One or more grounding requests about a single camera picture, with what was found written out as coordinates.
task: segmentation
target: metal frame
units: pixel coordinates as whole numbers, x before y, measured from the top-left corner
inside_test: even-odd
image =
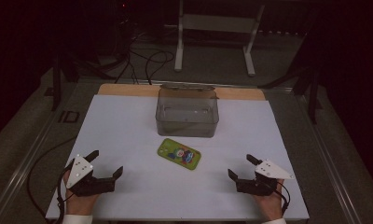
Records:
[[[47,121],[38,133],[35,141],[31,144],[24,158],[21,158],[21,163],[18,165],[12,177],[9,179],[6,187],[4,188],[0,196],[0,223],[2,223],[2,219],[4,218],[4,215],[7,213],[8,208],[20,192],[22,185],[25,182],[27,175],[29,174],[30,169],[34,165],[39,150],[42,148],[45,141],[47,140],[48,133],[53,123],[56,122],[57,117],[61,114],[62,110],[64,109],[67,103],[67,100],[73,94],[75,87],[76,84],[73,84],[67,85],[67,87],[64,88],[62,97],[65,99],[65,101],[59,102],[55,109],[53,109],[52,112],[48,115]]]
[[[344,216],[346,217],[348,223],[351,224],[361,224],[362,220],[358,214],[351,196],[350,192],[347,190],[345,183],[343,182],[339,172],[338,167],[332,160],[332,157],[328,151],[328,147],[325,144],[325,141],[318,130],[317,126],[312,123],[310,115],[305,109],[306,99],[304,96],[296,96],[297,103],[300,110],[303,113],[304,120],[308,124],[315,137],[315,141],[318,144],[318,154],[323,161],[324,168],[328,174],[329,180],[331,181],[332,187],[338,197],[338,202],[343,210]]]
[[[236,33],[250,34],[250,41],[243,47],[245,64],[247,66],[247,74],[250,77],[256,75],[253,60],[251,57],[251,49],[256,39],[259,23],[262,18],[265,6],[261,5],[254,19],[236,18],[236,17],[218,17],[184,14],[184,0],[180,0],[178,14],[178,44],[175,53],[174,70],[180,72],[183,69],[183,54],[184,54],[184,29],[191,30],[206,30],[206,31],[225,31]]]

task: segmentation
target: clear plastic container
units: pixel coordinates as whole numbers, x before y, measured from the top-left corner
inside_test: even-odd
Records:
[[[158,134],[213,137],[219,121],[213,87],[162,85],[157,104]]]

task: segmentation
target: green object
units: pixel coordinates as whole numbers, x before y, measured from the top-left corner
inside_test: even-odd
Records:
[[[201,158],[198,150],[187,147],[170,138],[163,140],[158,148],[158,155],[189,170],[195,170]]]

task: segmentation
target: metal stand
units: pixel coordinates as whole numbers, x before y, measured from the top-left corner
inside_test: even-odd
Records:
[[[183,66],[183,31],[184,29],[205,30],[205,31],[225,31],[235,33],[247,33],[251,38],[247,46],[243,48],[245,64],[247,66],[248,76],[253,77],[256,74],[253,60],[251,58],[251,48],[253,47],[256,33],[259,27],[259,22],[263,14],[265,6],[260,6],[254,19],[235,18],[235,17],[219,17],[184,14],[184,0],[180,0],[180,10],[178,16],[178,45],[175,54],[174,70],[180,72]]]
[[[73,52],[67,51],[65,48],[59,47],[59,50],[54,52],[53,56],[53,106],[52,110],[56,110],[61,99],[62,99],[62,87],[61,87],[61,71],[67,81],[78,82],[79,74],[76,70],[76,64],[89,70],[97,77],[107,80],[113,80],[114,77],[110,77],[106,73],[93,67],[89,63],[78,59]]]

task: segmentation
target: white table surface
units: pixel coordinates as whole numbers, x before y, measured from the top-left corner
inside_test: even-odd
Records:
[[[239,178],[254,178],[255,167],[245,159],[251,154],[274,161],[294,175],[268,101],[218,100],[219,122],[213,138],[170,137],[201,152],[194,171],[157,154],[166,137],[157,133],[156,106],[157,97],[94,96],[69,161],[76,154],[87,156],[99,150],[92,162],[93,176],[109,177],[120,166],[124,168],[115,192],[99,198],[94,218],[261,219],[252,197],[236,191],[228,169]],[[285,180],[284,185],[291,194],[284,217],[309,218],[297,179]],[[59,217],[56,193],[47,217]]]

